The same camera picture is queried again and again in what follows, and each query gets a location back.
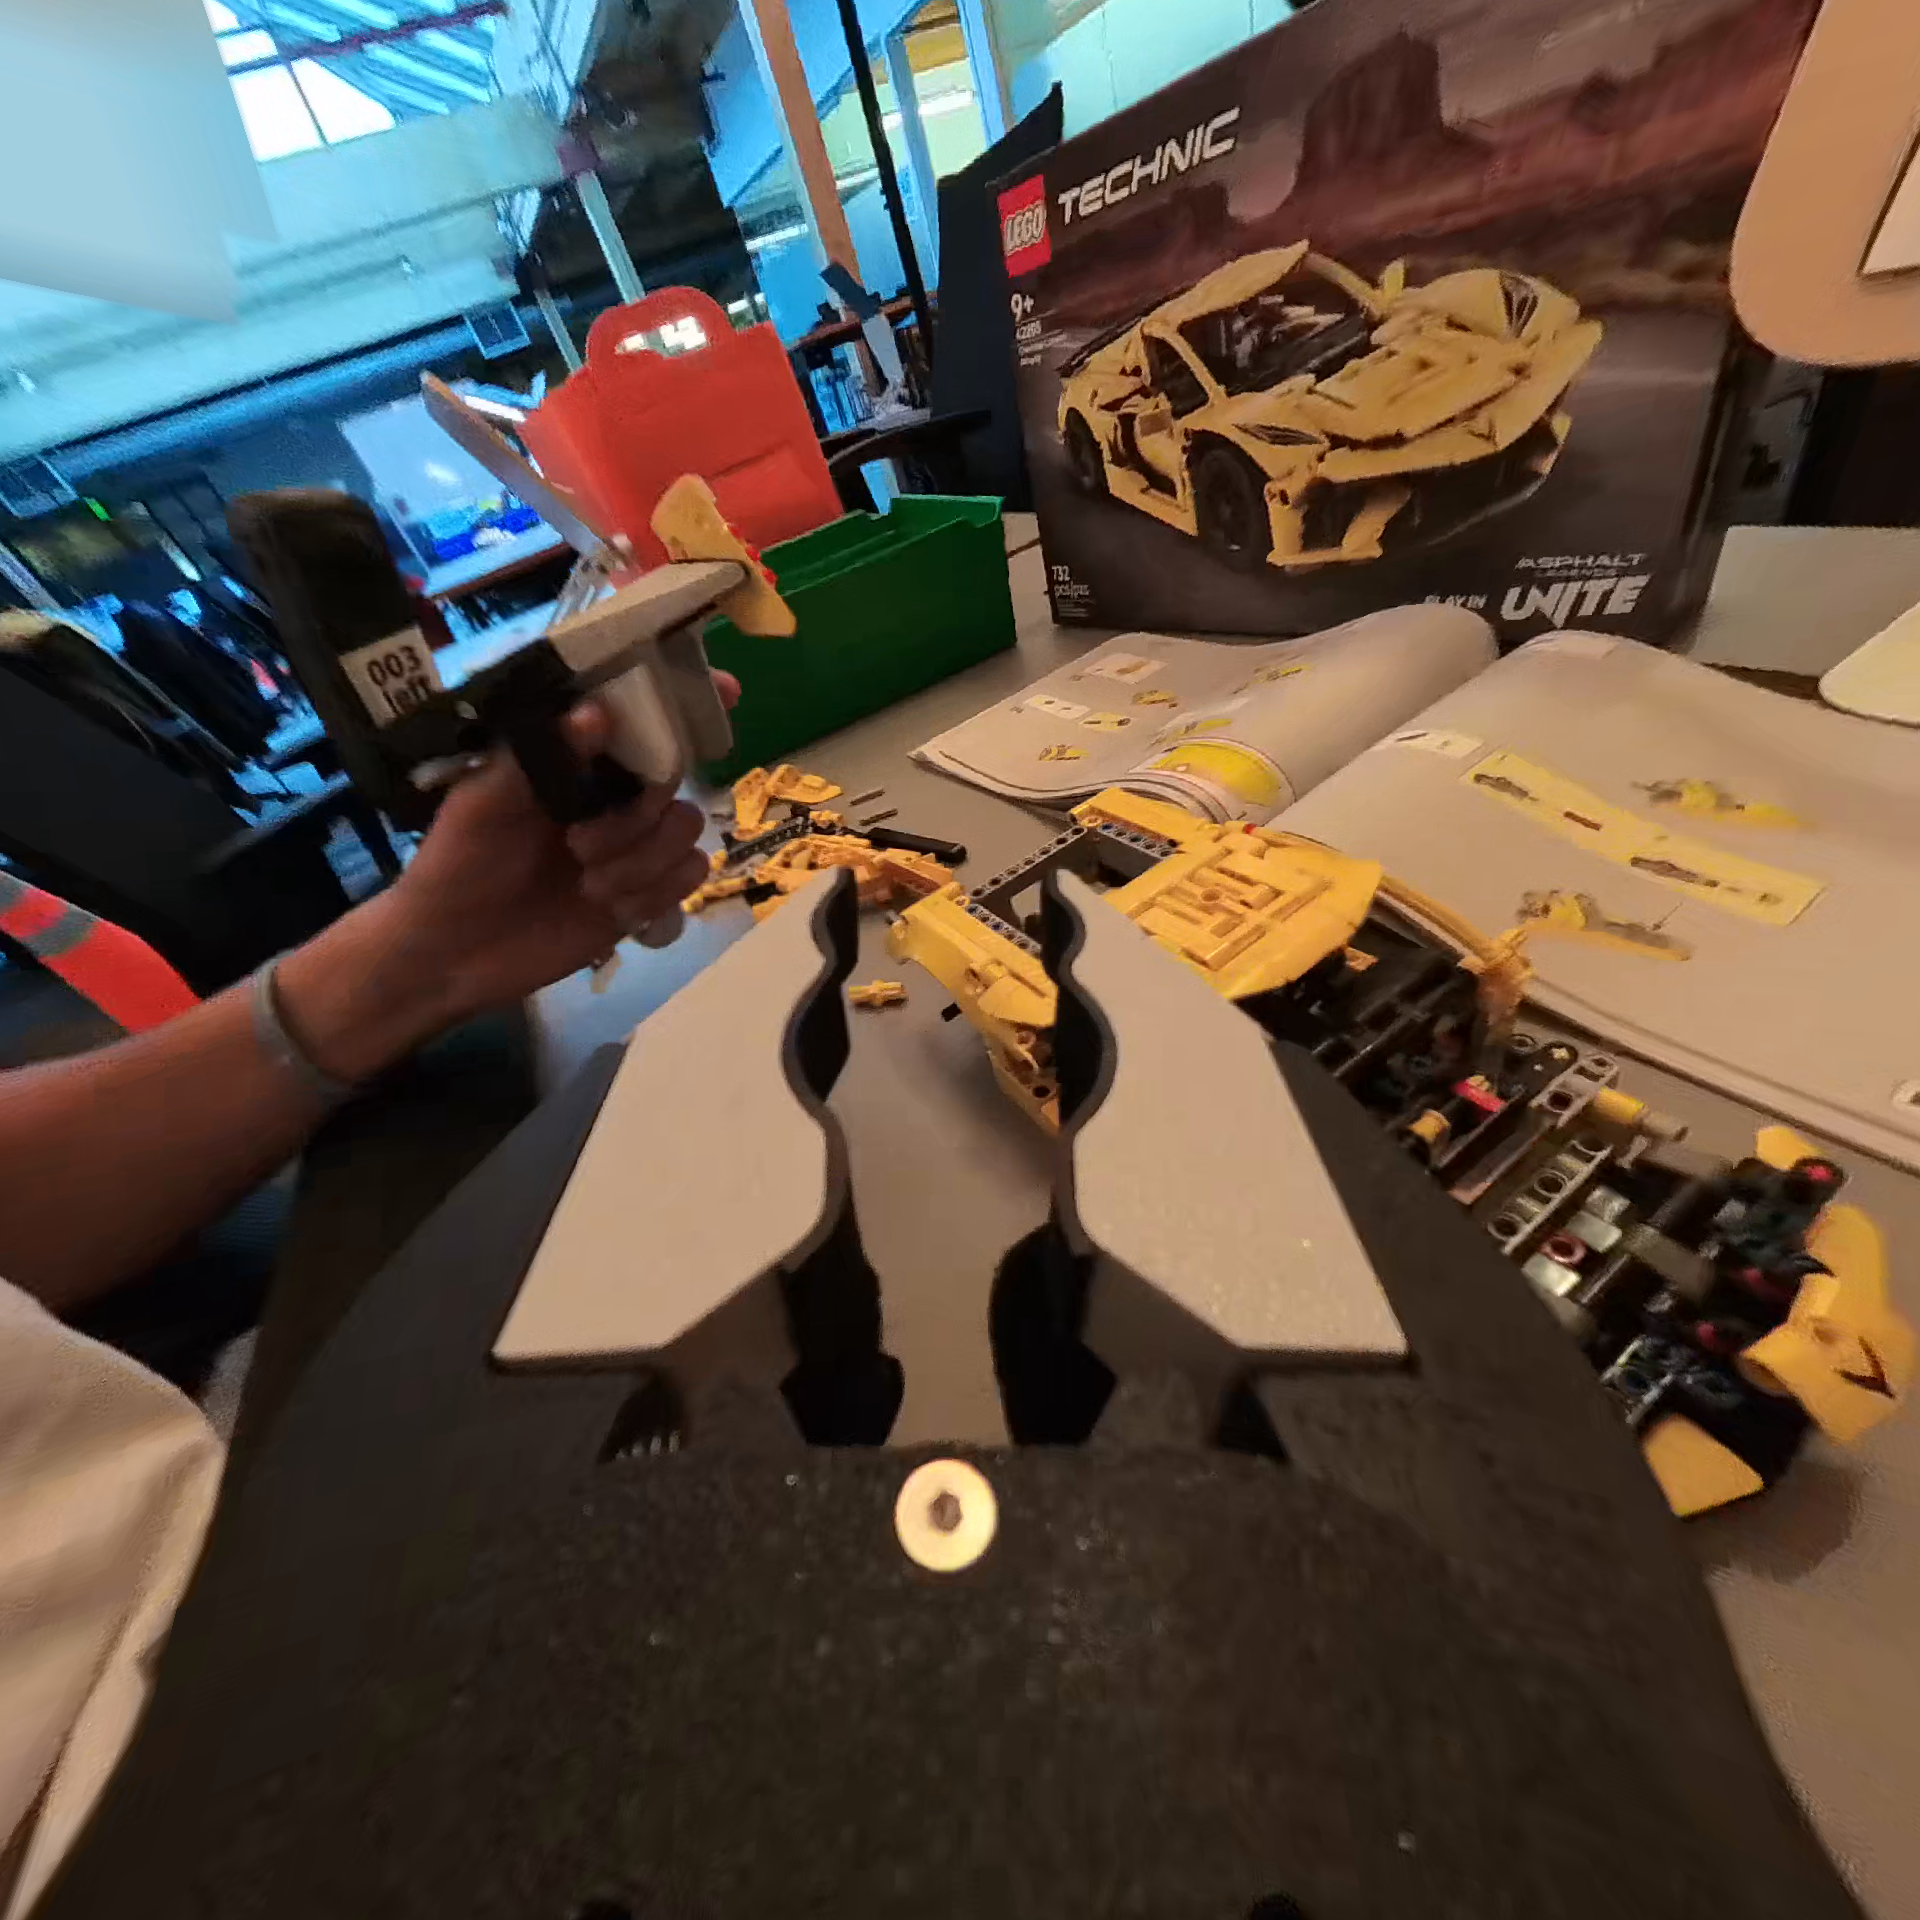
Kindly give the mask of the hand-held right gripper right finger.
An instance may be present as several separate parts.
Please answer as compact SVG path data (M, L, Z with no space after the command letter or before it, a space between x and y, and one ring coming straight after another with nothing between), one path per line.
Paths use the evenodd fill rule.
M989 1345L1016 1447L1081 1447L1126 1383L1203 1443L1272 1377L1408 1377L1410 1339L1272 1041L1126 921L1042 885L1056 1138L1043 1225L1006 1252Z

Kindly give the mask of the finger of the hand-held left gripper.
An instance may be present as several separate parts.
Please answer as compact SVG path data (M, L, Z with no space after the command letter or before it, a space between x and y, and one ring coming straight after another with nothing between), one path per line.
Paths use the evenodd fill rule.
M700 626L743 584L739 561L668 561L559 618L543 638L575 681L613 681L645 666L662 635Z

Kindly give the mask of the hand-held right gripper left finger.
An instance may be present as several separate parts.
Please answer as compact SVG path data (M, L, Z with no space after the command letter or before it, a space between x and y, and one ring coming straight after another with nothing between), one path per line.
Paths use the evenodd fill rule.
M626 1371L678 1409L774 1392L814 1447L881 1447L881 1343L845 1134L857 894L830 868L629 1035L515 1301L500 1371Z

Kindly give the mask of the yellow curved panel brick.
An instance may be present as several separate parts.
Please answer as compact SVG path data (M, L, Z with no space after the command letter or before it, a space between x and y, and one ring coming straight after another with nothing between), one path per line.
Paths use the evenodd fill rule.
M711 486L697 474L673 478L648 515L651 534L673 561L720 561L739 568L739 584L715 599L717 618L746 635L792 635L798 620L780 592L759 584L754 561L759 550L725 515Z

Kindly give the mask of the person's left forearm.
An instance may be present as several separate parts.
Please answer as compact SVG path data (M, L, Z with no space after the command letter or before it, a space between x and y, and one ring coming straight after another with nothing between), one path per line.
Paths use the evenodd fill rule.
M279 961L328 986L336 940ZM3 1075L3 1279L50 1310L140 1273L284 1164L328 1109L252 1038L247 983L144 1035Z

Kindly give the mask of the grey desk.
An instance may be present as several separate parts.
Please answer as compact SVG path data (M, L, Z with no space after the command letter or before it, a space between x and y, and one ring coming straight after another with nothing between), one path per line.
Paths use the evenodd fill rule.
M1035 515L1006 515L1019 642L960 680L798 754L869 789L908 829L968 848L985 877L1051 834L999 797L943 780L911 751L1099 638L1054 626ZM1811 685L1916 599L1916 531L1739 525L1678 650L1732 677ZM997 1091L979 1045L941 1015L917 968L863 928L854 978L901 977L908 1001L854 1015L832 1105L903 1361L897 1443L997 1443L985 1300L999 1251L1043 1216L1043 1142ZM1764 1497L1687 1525L1775 1757L1872 1915L1916 1915L1916 1409L1861 1447L1811 1447Z

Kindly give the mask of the person's left hand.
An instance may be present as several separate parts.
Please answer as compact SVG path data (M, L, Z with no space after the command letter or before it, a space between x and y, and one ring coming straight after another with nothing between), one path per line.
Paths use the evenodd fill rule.
M318 1065L364 1084L431 1038L605 963L707 874L707 818L675 786L559 821L509 748L451 782L415 859L322 937L301 991Z

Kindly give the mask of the orange plastic bin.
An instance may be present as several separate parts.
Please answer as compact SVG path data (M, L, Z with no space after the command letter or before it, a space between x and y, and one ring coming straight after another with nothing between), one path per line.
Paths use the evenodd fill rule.
M570 372L519 423L536 465L641 564L667 557L651 534L660 493L700 475L728 523L758 547L843 515L818 436L780 336L730 316L693 287L605 310Z

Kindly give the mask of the green plastic bin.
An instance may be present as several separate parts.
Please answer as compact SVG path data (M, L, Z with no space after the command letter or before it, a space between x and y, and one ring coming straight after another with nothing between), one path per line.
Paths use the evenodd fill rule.
M798 748L1016 645L999 496L897 496L768 550L792 635L707 623L707 662L739 681L730 751L707 782Z

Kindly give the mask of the pile of yellow bricks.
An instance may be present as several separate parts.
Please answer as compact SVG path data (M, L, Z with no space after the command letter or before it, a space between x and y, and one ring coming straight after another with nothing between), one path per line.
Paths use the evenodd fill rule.
M835 780L790 759L740 774L720 813L720 844L681 909L743 900L764 921L818 874L853 874L863 909L901 909L955 880L964 842L895 829L890 808L853 818L843 798Z

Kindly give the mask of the black office chair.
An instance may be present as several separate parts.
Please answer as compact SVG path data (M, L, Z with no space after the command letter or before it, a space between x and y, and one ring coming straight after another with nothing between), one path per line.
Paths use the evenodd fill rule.
M349 909L331 802L241 815L3 670L3 859L150 943L198 995Z

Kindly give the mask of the pale blue wristband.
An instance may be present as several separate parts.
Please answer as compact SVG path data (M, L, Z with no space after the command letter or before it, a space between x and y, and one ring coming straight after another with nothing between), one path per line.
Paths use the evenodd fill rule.
M354 1084L328 1075L301 1041L278 983L279 961L284 953L275 953L247 977L252 1038L286 1084L336 1109L352 1098Z

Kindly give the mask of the building instruction booklet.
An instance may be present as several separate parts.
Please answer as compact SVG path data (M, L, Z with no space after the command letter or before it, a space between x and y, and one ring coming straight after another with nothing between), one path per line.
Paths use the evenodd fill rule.
M1124 786L1367 859L1536 1010L1916 1170L1916 731L1625 635L1502 657L1410 605L1276 642L1124 632L915 758L1031 806Z

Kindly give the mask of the person's white shirt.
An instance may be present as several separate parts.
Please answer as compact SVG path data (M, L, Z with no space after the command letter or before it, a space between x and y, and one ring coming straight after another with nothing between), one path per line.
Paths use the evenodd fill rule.
M225 1463L180 1388L3 1282L3 1915L130 1746Z

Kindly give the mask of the black toy car box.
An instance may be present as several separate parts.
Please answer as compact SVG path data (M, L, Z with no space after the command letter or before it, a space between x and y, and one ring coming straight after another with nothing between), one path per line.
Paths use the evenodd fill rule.
M993 183L1054 623L1670 642L1818 3L1309 3Z

